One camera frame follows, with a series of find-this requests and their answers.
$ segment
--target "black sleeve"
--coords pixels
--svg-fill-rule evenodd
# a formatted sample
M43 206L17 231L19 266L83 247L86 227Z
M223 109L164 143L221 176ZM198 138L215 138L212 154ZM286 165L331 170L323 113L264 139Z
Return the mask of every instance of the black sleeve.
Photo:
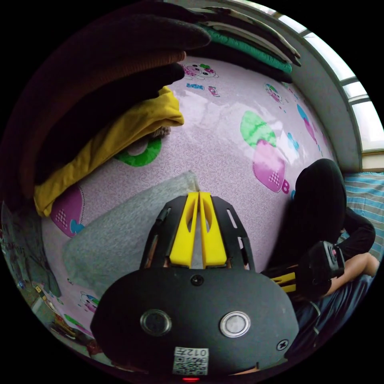
M347 208L344 228L349 238L341 242L339 247L345 260L370 251L375 242L376 231L369 220L358 215L351 208Z

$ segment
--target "window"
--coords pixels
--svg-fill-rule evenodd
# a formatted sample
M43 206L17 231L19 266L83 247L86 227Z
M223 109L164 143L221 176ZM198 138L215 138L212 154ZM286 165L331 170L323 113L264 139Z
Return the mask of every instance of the window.
M357 96L365 96L367 94L367 91L359 81L345 85L343 88L348 99L352 99Z
M241 3L244 5L248 5L249 7L256 8L259 11L262 11L268 15L273 15L276 11L274 9L268 8L264 5L254 3L253 1L248 1L248 0L232 0L235 3Z
M311 32L304 38L324 57L339 80L355 76L345 61L320 37Z
M301 25L297 21L295 21L295 20L293 20L290 17L285 16L285 15L279 17L279 20L281 22L283 22L285 25L288 25L288 27L291 27L297 33L301 33L307 29L304 27L304 25Z
M360 130L363 151L384 149L384 130L371 101L352 105Z

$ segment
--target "qr code sticker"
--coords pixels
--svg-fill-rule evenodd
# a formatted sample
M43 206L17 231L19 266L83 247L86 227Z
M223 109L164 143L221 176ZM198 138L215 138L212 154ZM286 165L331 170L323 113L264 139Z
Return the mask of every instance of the qr code sticker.
M208 374L207 348L176 347L172 373L175 375L203 376Z

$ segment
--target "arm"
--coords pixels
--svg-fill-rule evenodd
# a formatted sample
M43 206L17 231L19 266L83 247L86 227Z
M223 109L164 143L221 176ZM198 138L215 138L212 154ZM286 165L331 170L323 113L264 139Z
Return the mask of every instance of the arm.
M376 231L369 220L348 207L345 212L344 228L349 238L338 246L342 250L345 260L352 258L356 254L370 251L375 242Z
M324 297L331 295L344 284L354 280L362 274L372 277L375 276L379 268L379 264L379 261L370 253L363 253L352 257L345 262L344 274L339 278L331 280L331 287Z

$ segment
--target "folded clothes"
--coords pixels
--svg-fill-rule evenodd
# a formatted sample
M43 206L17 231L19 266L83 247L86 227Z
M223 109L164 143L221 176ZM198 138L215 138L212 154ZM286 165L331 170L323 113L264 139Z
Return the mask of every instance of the folded clothes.
M292 66L287 62L282 62L280 60L277 60L274 57L268 55L267 53L262 52L252 47L249 44L243 43L242 41L238 41L236 39L233 39L232 37L225 36L213 28L206 27L206 26L202 26L202 28L204 28L210 34L212 41L215 43L220 43L230 48L237 49L259 60L260 62L267 64L273 68L282 70L283 72L286 72L286 73L292 72Z
M11 272L18 279L44 285L47 292L61 296L59 285L52 273L44 251L41 218L33 206L11 213L3 202L1 224L4 257Z
M288 56L293 64L301 65L297 50L280 33L265 23L229 8L206 7L192 10L206 15L207 21L235 26L268 40Z
M33 167L41 144L50 128L82 97L118 78L181 61L185 49L209 43L209 35L195 24L153 15L161 7L165 13L169 4L145 6L148 14L118 12L83 28L28 82L0 145L0 200L5 200L11 211L33 197ZM191 15L181 8L181 18ZM194 23L199 19L192 15Z
M115 80L83 97L49 131L37 157L35 184L70 163L108 123L183 77L183 67L173 63Z
M131 143L161 126L183 124L179 102L167 87L160 90L159 97L136 104L94 136L73 161L54 172L42 185L35 186L38 214L49 216L58 196Z
M266 75L276 81L291 84L292 76L289 73L254 59L253 57L238 51L237 49L227 47L220 43L211 42L206 47L193 49L187 52L190 56L203 57L207 59L220 60L230 64L238 65L242 68Z
M263 39L260 36L257 36L253 33L250 33L248 31L245 31L243 29L240 29L231 25L217 23L214 21L204 22L202 24L215 29L216 31L220 32L225 36L229 36L236 40L247 43L257 49L260 49L260 46L262 46L261 50L263 52L269 54L270 56L275 57L280 61L292 64L292 60L288 56L286 56L286 54L284 54L279 48L274 46L271 42L269 42L266 39Z

